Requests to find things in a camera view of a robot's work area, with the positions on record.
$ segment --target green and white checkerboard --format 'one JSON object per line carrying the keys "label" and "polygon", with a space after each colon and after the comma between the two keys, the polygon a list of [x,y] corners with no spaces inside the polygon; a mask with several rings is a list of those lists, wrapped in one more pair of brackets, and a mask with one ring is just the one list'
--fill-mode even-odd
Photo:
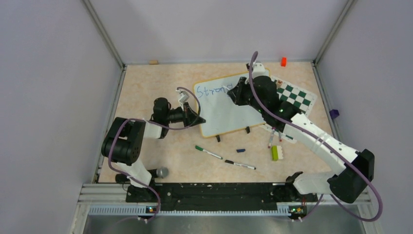
{"label": "green and white checkerboard", "polygon": [[[308,117],[311,110],[313,109],[314,103],[317,100],[317,95],[311,93],[308,90],[300,88],[288,81],[282,80],[280,78],[276,78],[276,77],[271,77],[271,78],[282,81],[281,87],[277,90],[280,100],[288,101],[292,103],[293,105],[297,106],[300,110],[302,110],[305,116]],[[270,125],[264,124],[261,127],[271,132]],[[295,140],[292,136],[287,136],[284,134],[282,134],[282,139],[285,139],[291,143],[297,142],[297,140]]]}

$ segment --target green square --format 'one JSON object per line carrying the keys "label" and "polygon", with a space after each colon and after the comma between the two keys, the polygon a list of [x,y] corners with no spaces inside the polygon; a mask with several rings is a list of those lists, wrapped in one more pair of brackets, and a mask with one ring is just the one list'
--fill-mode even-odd
{"label": "green square", "polygon": [[287,101],[287,99],[288,99],[288,97],[287,97],[287,96],[285,96],[285,95],[281,95],[281,98],[280,98],[280,100],[281,100],[281,101]]}
{"label": "green square", "polygon": [[306,105],[306,106],[308,106],[308,105],[310,105],[310,101],[309,100],[307,100],[307,99],[304,99],[304,101],[302,101],[302,103],[304,104],[304,105]]}
{"label": "green square", "polygon": [[300,96],[300,97],[305,97],[305,95],[307,95],[305,92],[303,92],[303,91],[300,91],[299,93],[298,93],[298,96]]}
{"label": "green square", "polygon": [[295,105],[295,106],[297,106],[297,107],[299,108],[299,107],[301,106],[301,103],[300,103],[300,102],[298,102],[298,101],[295,101],[295,102],[294,102],[294,105]]}
{"label": "green square", "polygon": [[291,86],[289,86],[289,85],[287,85],[287,87],[286,87],[285,89],[286,89],[287,91],[290,91],[290,92],[291,92],[291,91],[293,91],[294,88],[291,87]]}

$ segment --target table top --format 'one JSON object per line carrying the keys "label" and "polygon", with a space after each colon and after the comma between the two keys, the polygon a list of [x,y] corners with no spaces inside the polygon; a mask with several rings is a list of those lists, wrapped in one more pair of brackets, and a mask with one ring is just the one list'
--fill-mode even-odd
{"label": "table top", "polygon": [[[286,80],[318,97],[320,93],[309,62],[290,62],[281,67],[277,62],[264,63],[271,75]],[[245,63],[203,63],[203,64],[166,64],[130,65],[116,109],[116,117],[144,118],[149,120],[153,101],[164,97],[173,108],[179,106],[176,87],[184,86],[192,90],[195,83],[215,77],[245,71]],[[195,100],[189,99],[192,109],[196,110]],[[309,119],[321,129],[331,134],[326,111],[321,98],[318,98]],[[171,124],[182,127],[182,123]],[[159,182],[284,182],[297,171],[308,173],[329,171],[330,168],[319,157],[300,142],[295,144],[285,140],[280,143],[284,159],[271,160],[268,149],[270,133],[257,126],[251,133],[241,130],[221,136],[203,138],[200,127],[194,126],[183,131],[169,131],[164,139],[144,139],[140,159],[147,170],[160,166],[169,169],[169,176],[156,179]],[[256,167],[256,170],[243,168],[219,160],[195,149],[199,145],[224,159]],[[237,153],[236,149],[245,152]],[[99,182],[114,182],[115,172],[107,165],[102,166]]]}

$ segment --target marker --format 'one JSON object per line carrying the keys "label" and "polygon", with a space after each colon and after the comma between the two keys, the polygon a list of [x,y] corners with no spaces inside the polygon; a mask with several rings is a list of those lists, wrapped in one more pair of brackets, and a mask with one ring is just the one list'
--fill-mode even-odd
{"label": "marker", "polygon": [[271,145],[272,145],[272,138],[274,138],[274,133],[275,133],[275,128],[272,128],[271,136],[270,136],[270,141],[269,141],[269,143],[268,143],[268,148],[269,148],[269,149],[271,148]]}
{"label": "marker", "polygon": [[225,162],[226,162],[226,163],[229,163],[229,164],[234,164],[234,165],[237,165],[237,166],[240,166],[240,167],[246,167],[246,168],[249,168],[249,169],[252,169],[252,170],[256,170],[256,169],[257,169],[256,167],[248,166],[248,165],[241,164],[241,163],[238,163],[238,162],[233,162],[233,161],[230,161],[230,160],[225,160]]}
{"label": "marker", "polygon": [[201,147],[199,147],[199,146],[197,146],[197,145],[195,145],[195,149],[197,149],[197,150],[199,150],[199,151],[204,151],[205,153],[207,153],[207,154],[209,154],[209,155],[212,155],[212,156],[214,156],[214,157],[217,157],[217,158],[219,158],[219,159],[224,159],[223,157],[218,156],[218,155],[216,155],[216,154],[214,154],[214,153],[211,153],[211,152],[208,151],[208,150],[204,150],[203,148],[201,148]]}

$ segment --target wire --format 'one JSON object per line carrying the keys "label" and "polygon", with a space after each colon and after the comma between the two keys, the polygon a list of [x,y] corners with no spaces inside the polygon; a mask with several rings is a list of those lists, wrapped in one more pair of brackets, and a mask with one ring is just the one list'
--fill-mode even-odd
{"label": "wire", "polygon": [[115,137],[114,137],[114,140],[113,140],[113,142],[112,142],[112,145],[111,145],[111,148],[110,148],[109,154],[108,154],[108,165],[109,165],[109,168],[110,168],[110,169],[112,169],[112,170],[115,171],[115,172],[122,173],[122,174],[128,176],[129,179],[131,179],[131,180],[133,180],[134,182],[136,182],[136,183],[138,183],[138,184],[140,184],[140,185],[148,188],[149,190],[151,190],[151,191],[155,194],[156,199],[157,199],[156,211],[153,213],[153,216],[147,220],[147,222],[153,220],[153,219],[156,217],[156,215],[159,213],[159,211],[160,211],[161,198],[159,197],[159,194],[158,194],[152,187],[150,187],[150,186],[142,183],[141,181],[135,179],[134,177],[132,177],[132,176],[131,176],[130,174],[128,174],[127,172],[124,172],[124,171],[121,171],[121,170],[118,170],[118,169],[114,168],[114,167],[112,166],[112,154],[113,154],[114,146],[116,145],[117,139],[119,138],[119,135],[120,135],[121,131],[123,130],[123,128],[125,127],[125,125],[126,125],[128,122],[130,122],[130,121],[148,122],[148,123],[155,124],[155,125],[157,125],[157,126],[160,126],[160,127],[162,127],[162,128],[166,128],[166,129],[169,129],[169,130],[183,130],[183,129],[187,129],[187,128],[191,127],[191,126],[195,123],[195,121],[200,117],[200,114],[201,114],[201,105],[200,105],[200,103],[199,103],[198,98],[196,97],[196,95],[195,95],[193,92],[191,92],[191,90],[189,90],[189,89],[187,89],[187,88],[185,88],[185,87],[177,87],[176,89],[177,89],[177,90],[178,90],[178,89],[183,89],[183,90],[187,91],[188,93],[190,93],[190,94],[195,98],[196,102],[198,103],[198,114],[197,114],[197,117],[195,118],[195,120],[194,120],[190,125],[188,125],[188,126],[186,126],[186,127],[183,127],[183,128],[171,128],[171,127],[168,127],[168,126],[164,126],[164,125],[162,125],[162,124],[159,124],[159,123],[155,123],[155,122],[153,122],[153,121],[145,121],[145,120],[142,120],[142,119],[129,118],[129,119],[125,120],[125,121],[120,125],[120,127],[119,127],[119,129],[118,129],[118,131],[117,131],[117,133],[116,133],[116,135],[115,135]]}
{"label": "wire", "polygon": [[[263,105],[263,103],[261,102],[261,100],[258,98],[257,92],[255,92],[254,84],[253,84],[253,81],[252,81],[252,65],[253,65],[253,62],[257,59],[257,56],[258,56],[258,51],[255,51],[254,54],[252,55],[251,62],[250,62],[250,64],[249,64],[249,69],[248,69],[249,85],[251,86],[252,95],[254,96],[255,100],[258,102],[258,104],[261,106],[261,108],[262,108],[265,112],[267,112],[270,116],[272,116],[272,117],[275,118],[276,120],[281,121],[281,122],[283,122],[283,123],[285,123],[285,124],[288,124],[288,125],[290,125],[290,126],[292,126],[292,127],[295,127],[296,129],[301,130],[301,131],[307,133],[308,135],[310,135],[310,136],[313,137],[314,139],[317,139],[318,137],[317,137],[317,135],[315,135],[314,133],[312,133],[312,132],[310,132],[310,131],[308,131],[308,130],[306,130],[306,129],[304,129],[304,128],[302,128],[302,127],[300,127],[300,126],[298,126],[298,125],[296,125],[296,124],[294,124],[294,123],[288,122],[288,121],[286,121],[286,120],[284,120],[284,119],[276,116],[275,114],[273,114],[270,110],[268,110],[268,109]],[[325,141],[321,141],[321,142],[322,142],[322,144],[323,144],[324,146],[326,146],[329,150],[331,150],[334,154],[336,154],[341,160],[343,160],[344,163],[347,164],[348,167],[350,167],[352,170],[354,170],[354,171],[357,173],[357,175],[359,175],[359,176],[364,180],[364,182],[366,182],[366,184],[372,189],[372,191],[373,191],[373,193],[375,194],[375,196],[376,196],[376,198],[377,198],[377,201],[378,201],[377,214],[376,214],[373,218],[362,218],[362,217],[360,217],[360,216],[357,216],[357,215],[354,214],[353,212],[351,212],[349,209],[345,208],[345,207],[343,206],[343,204],[341,204],[333,195],[331,195],[331,197],[334,199],[334,201],[337,202],[337,204],[338,204],[341,208],[343,208],[347,213],[349,213],[351,216],[353,216],[353,217],[355,217],[355,218],[357,218],[357,219],[360,219],[360,220],[365,221],[365,222],[373,222],[373,221],[378,220],[378,219],[380,218],[381,214],[383,213],[383,201],[381,200],[381,196],[380,196],[380,194],[378,193],[377,189],[376,189],[376,188],[373,186],[373,184],[363,175],[363,173],[360,172],[360,170],[358,170],[355,166],[353,166],[353,164],[351,164],[351,163],[350,163],[345,157],[343,157],[337,150],[335,150],[335,149],[334,149],[332,146],[330,146],[327,142],[325,142]]]}

